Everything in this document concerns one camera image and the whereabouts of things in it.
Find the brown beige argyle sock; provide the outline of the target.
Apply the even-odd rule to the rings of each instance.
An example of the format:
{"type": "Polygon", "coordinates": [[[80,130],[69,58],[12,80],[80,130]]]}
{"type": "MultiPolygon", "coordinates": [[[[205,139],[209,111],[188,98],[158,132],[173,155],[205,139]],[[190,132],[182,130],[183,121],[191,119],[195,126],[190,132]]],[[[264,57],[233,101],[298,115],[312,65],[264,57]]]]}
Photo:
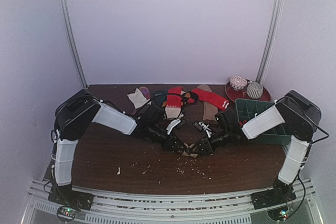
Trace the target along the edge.
{"type": "Polygon", "coordinates": [[[185,157],[197,158],[199,156],[198,152],[195,150],[195,143],[187,144],[184,143],[182,147],[179,149],[179,153],[185,157]]]}

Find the red snowflake sock pair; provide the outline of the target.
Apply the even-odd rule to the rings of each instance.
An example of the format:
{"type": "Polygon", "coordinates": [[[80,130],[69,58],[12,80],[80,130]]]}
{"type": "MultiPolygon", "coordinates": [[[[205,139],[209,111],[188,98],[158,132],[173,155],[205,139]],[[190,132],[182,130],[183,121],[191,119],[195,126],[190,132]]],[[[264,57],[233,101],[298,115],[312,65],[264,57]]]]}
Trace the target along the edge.
{"type": "Polygon", "coordinates": [[[243,120],[243,121],[239,122],[239,125],[240,125],[240,127],[243,127],[243,125],[246,124],[246,123],[247,123],[247,120],[243,120]]]}

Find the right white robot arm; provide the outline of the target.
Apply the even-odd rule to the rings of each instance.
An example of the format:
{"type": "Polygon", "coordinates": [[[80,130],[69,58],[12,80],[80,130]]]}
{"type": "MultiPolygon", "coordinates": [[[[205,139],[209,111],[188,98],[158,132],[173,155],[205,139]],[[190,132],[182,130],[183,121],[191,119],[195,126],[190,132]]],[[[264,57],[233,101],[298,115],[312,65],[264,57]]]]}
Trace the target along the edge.
{"type": "Polygon", "coordinates": [[[312,137],[319,128],[321,117],[318,106],[291,90],[243,126],[240,126],[237,120],[229,120],[233,122],[232,128],[236,130],[228,134],[230,137],[239,136],[252,140],[282,124],[286,125],[288,133],[291,134],[290,148],[277,177],[280,184],[269,192],[272,203],[279,204],[289,196],[288,186],[299,176],[306,162],[309,150],[314,144],[312,137]]]}

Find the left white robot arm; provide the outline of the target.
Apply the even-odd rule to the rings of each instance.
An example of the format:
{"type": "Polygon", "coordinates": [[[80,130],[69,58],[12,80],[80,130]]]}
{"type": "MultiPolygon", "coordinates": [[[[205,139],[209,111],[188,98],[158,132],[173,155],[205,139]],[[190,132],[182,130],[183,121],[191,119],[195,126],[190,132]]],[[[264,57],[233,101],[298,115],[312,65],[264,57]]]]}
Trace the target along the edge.
{"type": "Polygon", "coordinates": [[[92,123],[100,124],[133,138],[158,143],[164,150],[183,153],[187,145],[172,128],[163,128],[164,110],[156,101],[148,101],[130,115],[107,100],[94,97],[88,90],[80,90],[55,110],[51,141],[54,144],[52,177],[58,186],[54,192],[64,205],[71,205],[76,197],[70,190],[72,165],[76,146],[92,123]]]}

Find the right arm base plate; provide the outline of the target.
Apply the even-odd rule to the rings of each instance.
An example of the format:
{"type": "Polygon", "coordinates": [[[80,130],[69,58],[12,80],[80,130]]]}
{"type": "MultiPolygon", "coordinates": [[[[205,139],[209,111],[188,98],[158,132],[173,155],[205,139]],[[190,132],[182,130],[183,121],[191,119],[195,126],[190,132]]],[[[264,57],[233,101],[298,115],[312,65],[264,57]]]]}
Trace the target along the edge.
{"type": "Polygon", "coordinates": [[[296,198],[297,196],[293,190],[287,194],[283,194],[281,191],[275,189],[251,194],[251,200],[255,210],[285,204],[288,200],[295,200],[296,198]]]}

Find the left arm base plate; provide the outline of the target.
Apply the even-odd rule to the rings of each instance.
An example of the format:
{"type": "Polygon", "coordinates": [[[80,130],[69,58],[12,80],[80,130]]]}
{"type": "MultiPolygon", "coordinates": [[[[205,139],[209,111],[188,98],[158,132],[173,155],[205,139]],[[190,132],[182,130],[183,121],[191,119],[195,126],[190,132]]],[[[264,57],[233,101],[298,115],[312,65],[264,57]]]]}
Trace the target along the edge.
{"type": "Polygon", "coordinates": [[[48,200],[75,210],[90,210],[93,202],[93,194],[73,190],[67,193],[60,193],[54,190],[49,194],[48,200]]]}

